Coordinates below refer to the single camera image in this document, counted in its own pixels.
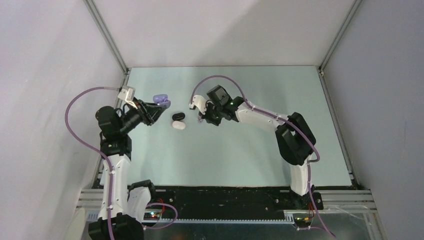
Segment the purple earbud charging case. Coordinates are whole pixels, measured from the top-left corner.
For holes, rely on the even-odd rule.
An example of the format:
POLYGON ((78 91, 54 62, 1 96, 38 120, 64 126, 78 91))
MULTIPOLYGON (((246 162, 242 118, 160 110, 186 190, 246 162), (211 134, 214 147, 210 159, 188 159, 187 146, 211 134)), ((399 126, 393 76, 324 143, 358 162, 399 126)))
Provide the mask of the purple earbud charging case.
POLYGON ((152 100, 158 106, 165 106, 166 108, 169 108, 171 106, 171 101, 169 100, 167 94, 154 95, 152 100))

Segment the black earbud charging case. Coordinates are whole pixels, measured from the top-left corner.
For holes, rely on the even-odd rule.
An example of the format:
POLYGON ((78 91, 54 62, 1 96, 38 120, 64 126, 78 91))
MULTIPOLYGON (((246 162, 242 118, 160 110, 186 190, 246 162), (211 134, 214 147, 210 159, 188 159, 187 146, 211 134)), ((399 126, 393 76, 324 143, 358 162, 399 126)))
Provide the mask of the black earbud charging case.
POLYGON ((184 120, 186 117, 186 115, 183 112, 178 112, 172 115, 172 120, 173 121, 182 121, 184 120))

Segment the white earbud charging case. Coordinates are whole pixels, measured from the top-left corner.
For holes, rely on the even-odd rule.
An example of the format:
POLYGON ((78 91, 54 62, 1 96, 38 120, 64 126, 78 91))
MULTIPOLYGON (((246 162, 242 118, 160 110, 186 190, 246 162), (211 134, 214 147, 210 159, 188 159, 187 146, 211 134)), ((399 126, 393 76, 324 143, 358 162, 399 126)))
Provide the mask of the white earbud charging case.
POLYGON ((177 130, 184 130, 186 128, 186 124, 183 121, 175 120, 172 122, 172 127, 177 130))

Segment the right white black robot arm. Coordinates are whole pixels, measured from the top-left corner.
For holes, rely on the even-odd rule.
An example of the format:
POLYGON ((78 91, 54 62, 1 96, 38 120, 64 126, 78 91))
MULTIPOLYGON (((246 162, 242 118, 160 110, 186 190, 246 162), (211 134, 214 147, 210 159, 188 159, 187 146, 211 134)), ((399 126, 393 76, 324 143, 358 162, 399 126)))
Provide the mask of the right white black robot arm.
POLYGON ((304 209, 311 202, 308 162, 314 152, 316 138, 304 117, 294 112, 281 115, 255 106, 242 96, 232 98, 217 85, 207 92, 208 98, 193 94, 189 101, 191 110, 198 109, 198 116, 208 124, 219 126, 223 119, 255 126, 275 134, 279 153, 289 164, 291 204, 304 209))

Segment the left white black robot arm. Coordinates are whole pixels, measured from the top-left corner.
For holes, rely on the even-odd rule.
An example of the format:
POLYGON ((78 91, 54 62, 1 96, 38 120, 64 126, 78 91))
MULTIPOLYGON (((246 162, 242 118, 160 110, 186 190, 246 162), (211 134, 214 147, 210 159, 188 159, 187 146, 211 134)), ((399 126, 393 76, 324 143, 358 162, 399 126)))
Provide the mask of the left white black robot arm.
POLYGON ((160 94, 152 102, 133 98, 128 111, 104 106, 96 112, 105 177, 97 221, 88 225, 91 239, 144 239, 143 215, 146 208, 156 206, 158 194, 150 180, 128 184, 132 153, 129 132, 139 124, 152 126, 170 105, 168 96, 160 94))

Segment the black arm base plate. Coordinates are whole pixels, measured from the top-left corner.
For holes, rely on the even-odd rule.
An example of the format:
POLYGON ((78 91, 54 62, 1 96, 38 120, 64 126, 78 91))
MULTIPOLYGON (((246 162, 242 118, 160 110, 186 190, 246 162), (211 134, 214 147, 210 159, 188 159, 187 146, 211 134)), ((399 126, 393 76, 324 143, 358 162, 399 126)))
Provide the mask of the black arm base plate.
POLYGON ((299 196, 288 186, 231 187, 231 186, 173 186, 143 185, 151 195, 151 202, 161 200, 175 207, 191 205, 227 205, 227 204, 263 204, 281 207, 284 210, 308 210, 316 207, 324 209, 321 194, 312 188, 312 197, 308 193, 299 196))

